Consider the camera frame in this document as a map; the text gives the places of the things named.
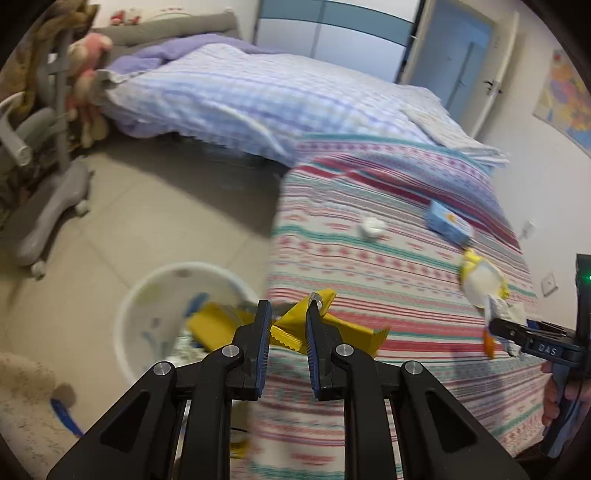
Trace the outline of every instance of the blue box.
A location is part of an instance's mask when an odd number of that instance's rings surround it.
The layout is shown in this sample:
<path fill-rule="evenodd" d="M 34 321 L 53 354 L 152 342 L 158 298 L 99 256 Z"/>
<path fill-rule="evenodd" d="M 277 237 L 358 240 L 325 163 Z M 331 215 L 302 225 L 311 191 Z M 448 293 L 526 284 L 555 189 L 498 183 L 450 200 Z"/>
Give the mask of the blue box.
<path fill-rule="evenodd" d="M 427 227 L 442 234 L 450 242 L 466 247 L 474 240 L 474 228 L 441 203 L 432 201 L 425 216 Z"/>

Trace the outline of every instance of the gray pillow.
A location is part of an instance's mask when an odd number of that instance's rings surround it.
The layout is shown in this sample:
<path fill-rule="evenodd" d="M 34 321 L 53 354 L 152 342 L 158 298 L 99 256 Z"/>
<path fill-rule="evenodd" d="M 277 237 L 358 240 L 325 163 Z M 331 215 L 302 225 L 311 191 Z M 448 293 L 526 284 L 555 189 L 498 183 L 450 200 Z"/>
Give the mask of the gray pillow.
<path fill-rule="evenodd" d="M 106 35 L 113 41 L 113 48 L 101 58 L 100 66 L 108 65 L 122 55 L 131 55 L 142 48 L 158 45 L 171 38 L 203 33 L 240 38 L 236 16 L 230 11 L 215 15 L 154 20 L 139 25 L 94 28 L 93 31 Z"/>

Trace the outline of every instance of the human hand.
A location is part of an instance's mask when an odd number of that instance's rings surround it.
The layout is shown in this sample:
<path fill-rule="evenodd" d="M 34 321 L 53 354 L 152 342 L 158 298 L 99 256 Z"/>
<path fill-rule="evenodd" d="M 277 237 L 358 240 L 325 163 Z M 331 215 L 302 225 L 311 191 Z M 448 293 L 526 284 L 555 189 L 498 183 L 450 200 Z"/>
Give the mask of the human hand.
<path fill-rule="evenodd" d="M 552 363 L 546 362 L 542 365 L 542 372 L 545 374 L 552 373 Z M 571 382 L 564 389 L 564 396 L 568 400 L 576 400 L 577 394 L 579 393 L 579 383 Z M 549 426 L 552 420 L 557 419 L 560 414 L 560 407 L 558 406 L 558 388 L 552 377 L 548 380 L 544 388 L 544 414 L 542 416 L 542 423 L 545 426 Z M 583 388 L 581 389 L 581 395 L 579 400 L 582 402 L 581 409 L 577 420 L 573 423 L 569 439 L 574 438 L 576 433 L 579 431 L 583 420 L 589 413 L 589 407 L 591 407 L 591 380 L 583 382 Z"/>

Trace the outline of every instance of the blue cabinet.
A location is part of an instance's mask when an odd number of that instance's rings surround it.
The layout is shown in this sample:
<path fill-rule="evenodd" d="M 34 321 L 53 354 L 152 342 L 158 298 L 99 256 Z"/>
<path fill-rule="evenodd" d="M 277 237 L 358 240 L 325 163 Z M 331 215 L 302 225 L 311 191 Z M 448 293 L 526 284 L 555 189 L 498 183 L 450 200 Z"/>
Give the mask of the blue cabinet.
<path fill-rule="evenodd" d="M 256 44 L 394 82 L 420 1 L 261 0 Z M 389 11 L 368 8 L 374 4 Z"/>

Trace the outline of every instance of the chair wheel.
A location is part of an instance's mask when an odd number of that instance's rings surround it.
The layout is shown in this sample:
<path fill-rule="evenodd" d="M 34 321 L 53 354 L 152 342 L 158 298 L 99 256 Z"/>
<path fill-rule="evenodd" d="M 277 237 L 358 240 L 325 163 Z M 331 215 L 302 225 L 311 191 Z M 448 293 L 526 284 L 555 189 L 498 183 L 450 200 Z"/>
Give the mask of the chair wheel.
<path fill-rule="evenodd" d="M 88 212 L 90 212 L 90 205 L 88 204 L 88 200 L 81 200 L 76 205 L 74 205 L 74 210 L 76 211 L 76 215 L 79 217 L 84 217 Z"/>
<path fill-rule="evenodd" d="M 33 275 L 36 280 L 41 280 L 45 277 L 46 271 L 47 265 L 43 260 L 38 260 L 31 265 L 31 275 Z"/>

